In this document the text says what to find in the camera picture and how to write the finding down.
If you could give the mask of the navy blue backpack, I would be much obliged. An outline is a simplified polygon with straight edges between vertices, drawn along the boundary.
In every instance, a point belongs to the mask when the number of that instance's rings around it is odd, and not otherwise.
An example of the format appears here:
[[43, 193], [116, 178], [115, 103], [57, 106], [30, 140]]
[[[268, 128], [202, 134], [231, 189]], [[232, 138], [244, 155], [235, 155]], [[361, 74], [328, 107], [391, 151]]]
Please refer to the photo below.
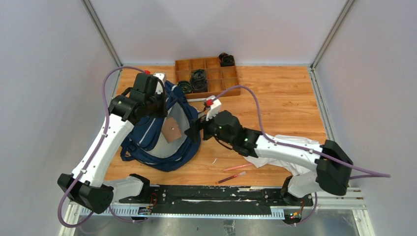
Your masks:
[[[190, 127], [199, 111], [191, 106], [182, 89], [167, 81], [166, 118], [142, 118], [121, 143], [120, 157], [123, 161], [139, 161], [164, 172], [177, 170], [189, 162], [198, 152], [201, 139], [192, 142], [183, 132]], [[162, 133], [168, 118], [179, 125], [181, 136], [169, 142]]]

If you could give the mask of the pink pen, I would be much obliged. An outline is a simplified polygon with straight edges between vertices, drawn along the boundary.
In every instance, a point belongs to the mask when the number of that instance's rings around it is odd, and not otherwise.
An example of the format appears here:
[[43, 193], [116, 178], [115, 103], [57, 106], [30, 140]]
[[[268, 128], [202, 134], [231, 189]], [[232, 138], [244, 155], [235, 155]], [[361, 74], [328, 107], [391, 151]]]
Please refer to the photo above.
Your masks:
[[237, 169], [249, 167], [249, 166], [252, 166], [252, 165], [253, 165], [253, 163], [247, 163], [247, 164], [244, 164], [244, 165], [239, 165], [239, 166], [234, 166], [234, 167], [226, 168], [226, 169], [223, 169], [223, 171], [237, 170]]

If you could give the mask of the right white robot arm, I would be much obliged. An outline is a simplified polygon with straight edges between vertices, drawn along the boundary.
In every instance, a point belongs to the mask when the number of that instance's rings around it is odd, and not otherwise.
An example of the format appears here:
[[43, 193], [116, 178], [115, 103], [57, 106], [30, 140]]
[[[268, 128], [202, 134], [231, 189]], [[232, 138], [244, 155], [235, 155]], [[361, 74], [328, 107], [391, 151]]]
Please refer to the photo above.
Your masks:
[[261, 131], [244, 128], [228, 111], [209, 119], [194, 119], [185, 134], [192, 142], [199, 138], [216, 138], [245, 157], [272, 158], [306, 168], [305, 174], [292, 171], [292, 176], [286, 178], [281, 199], [287, 205], [294, 205], [300, 198], [318, 191], [335, 196], [344, 196], [347, 192], [352, 172], [349, 165], [353, 162], [334, 141], [327, 140], [323, 145], [301, 145], [264, 136]]

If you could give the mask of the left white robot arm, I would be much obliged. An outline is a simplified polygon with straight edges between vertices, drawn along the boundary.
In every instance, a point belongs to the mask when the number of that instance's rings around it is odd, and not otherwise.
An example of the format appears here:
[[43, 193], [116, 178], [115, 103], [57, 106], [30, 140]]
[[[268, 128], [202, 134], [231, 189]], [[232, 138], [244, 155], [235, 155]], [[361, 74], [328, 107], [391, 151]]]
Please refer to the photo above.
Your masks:
[[149, 180], [138, 174], [105, 181], [104, 176], [121, 143], [143, 117], [167, 116], [165, 73], [136, 76], [134, 86], [114, 97], [101, 132], [84, 158], [70, 174], [61, 174], [58, 185], [68, 198], [101, 214], [114, 202], [133, 197], [139, 203], [150, 199]]

